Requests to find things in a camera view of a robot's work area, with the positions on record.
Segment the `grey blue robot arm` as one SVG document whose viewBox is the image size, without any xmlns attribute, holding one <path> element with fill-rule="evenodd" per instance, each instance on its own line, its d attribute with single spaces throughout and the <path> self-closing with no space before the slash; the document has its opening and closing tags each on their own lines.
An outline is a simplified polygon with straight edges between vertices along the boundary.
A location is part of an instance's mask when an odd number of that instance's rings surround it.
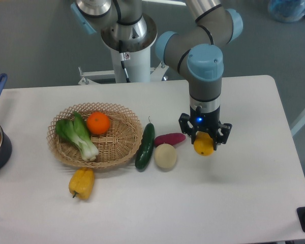
<svg viewBox="0 0 305 244">
<path fill-rule="evenodd" d="M 186 1 L 196 26 L 187 34 L 157 34 L 142 1 L 72 1 L 71 10 L 89 34 L 99 33 L 109 48 L 118 83 L 150 81 L 150 48 L 189 84 L 190 113 L 179 118 L 192 141 L 207 133 L 212 145 L 225 144 L 232 125 L 220 122 L 224 72 L 221 47 L 242 32 L 241 16 L 220 1 Z"/>
</svg>

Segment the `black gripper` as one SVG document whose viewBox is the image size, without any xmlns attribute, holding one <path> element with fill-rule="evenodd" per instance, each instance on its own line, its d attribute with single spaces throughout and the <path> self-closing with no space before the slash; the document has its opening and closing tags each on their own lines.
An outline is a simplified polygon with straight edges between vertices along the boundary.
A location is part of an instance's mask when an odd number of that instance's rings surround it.
<svg viewBox="0 0 305 244">
<path fill-rule="evenodd" d="M 232 129 L 232 124 L 220 122 L 220 106 L 209 113 L 197 113 L 190 107 L 190 115 L 182 113 L 178 122 L 181 132 L 190 137 L 191 144 L 194 144 L 198 131 L 211 132 L 214 150 L 217 150 L 219 145 L 227 143 Z"/>
</svg>

